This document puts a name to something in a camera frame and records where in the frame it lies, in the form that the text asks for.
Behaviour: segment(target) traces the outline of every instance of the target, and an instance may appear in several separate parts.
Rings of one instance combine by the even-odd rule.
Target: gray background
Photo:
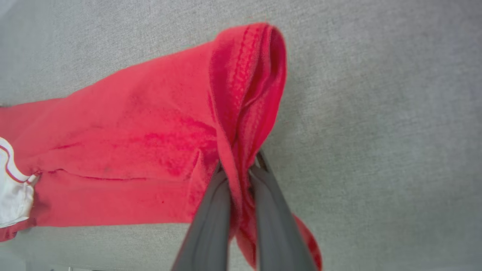
[[[64,97],[238,24],[283,32],[264,145],[326,271],[482,270],[482,1],[2,0],[0,102]],[[166,270],[187,225],[35,228],[0,258]],[[231,270],[249,270],[235,245]]]

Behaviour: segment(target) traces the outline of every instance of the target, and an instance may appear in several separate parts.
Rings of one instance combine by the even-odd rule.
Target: red trim
[[[10,170],[8,170],[8,167],[7,167],[8,161],[9,161],[10,158],[11,158],[11,157],[10,157],[10,153],[9,153],[8,150],[7,150],[5,147],[3,147],[2,145],[0,145],[0,149],[4,150],[4,151],[7,153],[7,162],[5,163],[5,172],[8,174],[8,176],[10,176],[10,178],[12,178],[12,179],[13,179],[14,181],[16,181],[17,183],[23,184],[23,183],[27,182],[28,184],[30,184],[30,182],[28,182],[28,181],[26,181],[26,180],[25,180],[25,181],[21,181],[21,180],[17,179],[15,176],[12,175],[12,173],[10,172]]]

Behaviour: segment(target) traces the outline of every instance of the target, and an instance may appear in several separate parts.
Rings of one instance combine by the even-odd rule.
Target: red cloth
[[[230,28],[201,46],[135,65],[47,101],[0,108],[0,136],[25,175],[39,174],[32,226],[191,222],[221,159],[231,236],[255,263],[247,169],[271,131],[286,78],[280,32]],[[316,264],[316,242],[296,219]]]

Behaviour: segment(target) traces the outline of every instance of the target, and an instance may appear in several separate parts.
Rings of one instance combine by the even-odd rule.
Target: white cloth with red trim
[[[17,169],[12,146],[0,137],[0,228],[28,219],[35,179]]]

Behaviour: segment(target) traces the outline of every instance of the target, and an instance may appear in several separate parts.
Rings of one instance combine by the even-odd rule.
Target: folded fabric
[[[254,266],[247,170],[274,125],[285,78],[280,32],[253,24],[66,98],[0,108],[0,238],[33,226],[189,223],[220,160],[230,236]]]

